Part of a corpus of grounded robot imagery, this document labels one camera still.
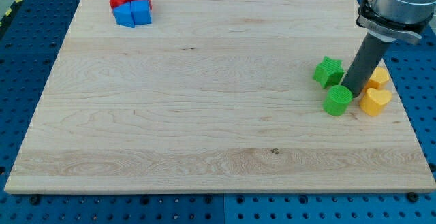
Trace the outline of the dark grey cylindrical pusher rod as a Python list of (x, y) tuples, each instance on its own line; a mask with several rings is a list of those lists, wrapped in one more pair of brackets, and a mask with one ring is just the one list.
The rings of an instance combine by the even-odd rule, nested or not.
[(341, 82), (342, 86), (351, 91), (353, 98), (360, 95), (390, 45), (391, 42), (382, 41), (370, 33), (365, 35)]

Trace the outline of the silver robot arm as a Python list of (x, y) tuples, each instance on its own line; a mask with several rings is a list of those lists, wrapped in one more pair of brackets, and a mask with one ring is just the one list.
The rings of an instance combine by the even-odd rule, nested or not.
[(434, 11), (435, 0), (361, 0), (356, 24), (367, 34), (341, 84), (358, 97), (391, 43), (417, 44)]

